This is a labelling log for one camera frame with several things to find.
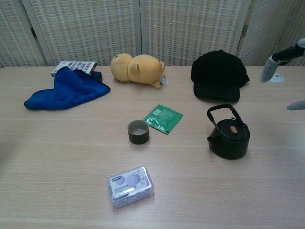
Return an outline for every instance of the yellow plush toy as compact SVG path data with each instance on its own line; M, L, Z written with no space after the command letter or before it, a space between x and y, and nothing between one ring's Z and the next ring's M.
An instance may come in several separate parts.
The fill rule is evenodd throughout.
M117 82L146 83L160 89L160 76L165 65L160 60L149 55L139 55L132 58L127 53L116 55L111 60L111 72Z

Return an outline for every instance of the blue cloth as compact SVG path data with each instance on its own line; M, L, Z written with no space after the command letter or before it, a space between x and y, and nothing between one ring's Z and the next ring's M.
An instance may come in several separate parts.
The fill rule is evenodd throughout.
M24 106L28 109L67 109L107 94L110 87L81 70L61 68L54 77L54 89L35 92Z

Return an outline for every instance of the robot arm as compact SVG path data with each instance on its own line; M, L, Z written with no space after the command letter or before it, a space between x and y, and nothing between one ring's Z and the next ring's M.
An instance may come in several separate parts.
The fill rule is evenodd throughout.
M295 46L291 46L288 49L277 52L270 56L264 66L263 72L260 77L260 82L265 83L269 81L274 75L278 65L284 62L305 55L305 38L298 41Z

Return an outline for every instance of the baseball cap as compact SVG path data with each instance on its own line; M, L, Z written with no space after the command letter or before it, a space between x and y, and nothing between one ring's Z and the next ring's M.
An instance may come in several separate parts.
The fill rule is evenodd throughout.
M239 88L250 81L242 61L223 50L208 52L195 60L191 79L195 96L231 102L239 100Z

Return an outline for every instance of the green sachet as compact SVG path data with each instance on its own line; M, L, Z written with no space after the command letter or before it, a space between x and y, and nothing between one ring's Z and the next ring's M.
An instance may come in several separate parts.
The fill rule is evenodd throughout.
M144 121L168 135L182 116L183 114L159 104L144 118Z

